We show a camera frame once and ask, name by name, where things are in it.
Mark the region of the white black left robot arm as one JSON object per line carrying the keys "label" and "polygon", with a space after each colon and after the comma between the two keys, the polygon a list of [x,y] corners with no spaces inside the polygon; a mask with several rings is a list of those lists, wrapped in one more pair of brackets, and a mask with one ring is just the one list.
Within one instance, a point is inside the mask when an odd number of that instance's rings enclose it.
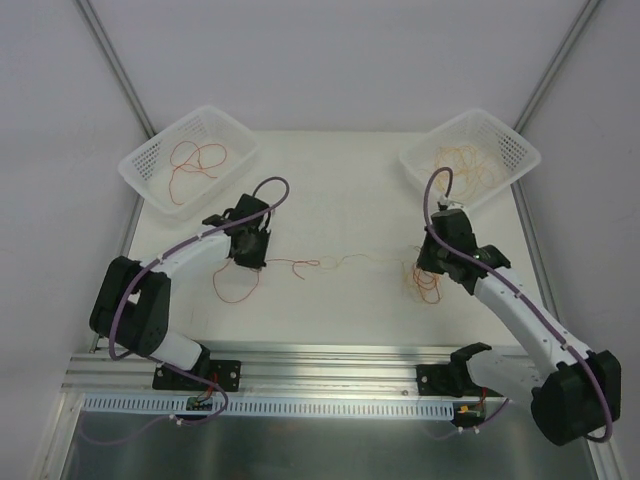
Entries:
{"label": "white black left robot arm", "polygon": [[147,261],[112,260],[89,318],[91,330],[111,347],[174,367],[185,387],[203,387],[211,376],[210,350],[170,328],[171,297],[181,281],[224,260],[263,268],[272,210],[244,194],[235,207],[206,218],[191,238],[164,254]]}

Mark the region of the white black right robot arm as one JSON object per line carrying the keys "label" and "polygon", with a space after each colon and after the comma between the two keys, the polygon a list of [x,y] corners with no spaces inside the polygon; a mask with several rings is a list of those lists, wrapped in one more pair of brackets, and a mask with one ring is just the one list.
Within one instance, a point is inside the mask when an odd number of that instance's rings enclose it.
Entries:
{"label": "white black right robot arm", "polygon": [[494,246],[478,246],[466,213],[440,210],[425,218],[417,266],[448,275],[486,306],[518,340],[536,373],[485,343],[454,351],[436,389],[460,397],[485,387],[529,407],[547,440],[557,446],[578,438],[606,443],[621,410],[621,364],[608,350],[595,351],[532,300]]}

